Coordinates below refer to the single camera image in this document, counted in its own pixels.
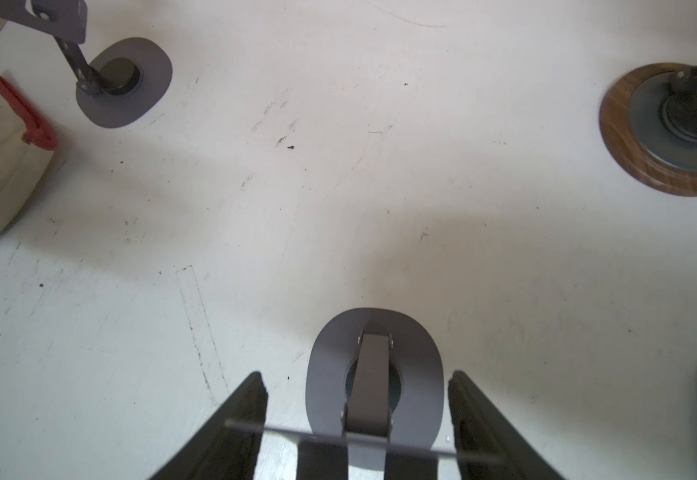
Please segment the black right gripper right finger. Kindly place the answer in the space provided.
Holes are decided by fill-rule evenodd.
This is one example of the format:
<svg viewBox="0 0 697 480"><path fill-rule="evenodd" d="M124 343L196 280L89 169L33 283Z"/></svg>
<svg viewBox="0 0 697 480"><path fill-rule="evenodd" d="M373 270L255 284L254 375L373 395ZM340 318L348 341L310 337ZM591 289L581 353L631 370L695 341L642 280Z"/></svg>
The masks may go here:
<svg viewBox="0 0 697 480"><path fill-rule="evenodd" d="M447 394L463 479L561 477L464 372L453 372Z"/></svg>

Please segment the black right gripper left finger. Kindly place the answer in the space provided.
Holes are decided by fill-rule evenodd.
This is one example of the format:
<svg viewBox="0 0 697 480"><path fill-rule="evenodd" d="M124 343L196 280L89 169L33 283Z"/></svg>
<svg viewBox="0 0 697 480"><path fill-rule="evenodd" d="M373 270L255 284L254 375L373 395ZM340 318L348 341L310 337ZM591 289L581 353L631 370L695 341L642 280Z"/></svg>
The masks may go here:
<svg viewBox="0 0 697 480"><path fill-rule="evenodd" d="M258 463L268 392L252 372L154 479L252 479Z"/></svg>

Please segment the wooden base phone stand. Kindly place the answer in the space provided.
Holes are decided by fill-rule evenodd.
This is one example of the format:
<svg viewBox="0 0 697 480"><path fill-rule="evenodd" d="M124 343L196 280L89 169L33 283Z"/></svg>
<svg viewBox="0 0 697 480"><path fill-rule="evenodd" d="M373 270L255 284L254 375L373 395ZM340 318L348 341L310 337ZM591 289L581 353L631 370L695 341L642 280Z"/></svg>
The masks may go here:
<svg viewBox="0 0 697 480"><path fill-rule="evenodd" d="M697 197L697 65L654 63L618 79L599 130L615 162L640 183Z"/></svg>

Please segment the grey phone stand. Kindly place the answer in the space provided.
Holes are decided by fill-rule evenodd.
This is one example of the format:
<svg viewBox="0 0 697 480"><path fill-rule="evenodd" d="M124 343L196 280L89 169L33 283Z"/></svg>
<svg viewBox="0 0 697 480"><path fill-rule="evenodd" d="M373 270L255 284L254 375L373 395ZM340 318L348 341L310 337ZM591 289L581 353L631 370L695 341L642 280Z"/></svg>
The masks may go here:
<svg viewBox="0 0 697 480"><path fill-rule="evenodd" d="M501 467L479 448L432 447L443 413L443 367L427 331L411 317L384 309L346 311L322 329L308 364L306 408L326 415L344 398L340 419L310 431L272 430L298 446L300 479L346 479L359 458L385 479L435 479L441 458L467 467Z"/></svg>
<svg viewBox="0 0 697 480"><path fill-rule="evenodd" d="M97 126L128 126L148 113L172 82L172 62L158 44L140 37L112 44L92 61L86 41L88 6L82 0L0 0L0 19L48 34L76 76L76 102Z"/></svg>

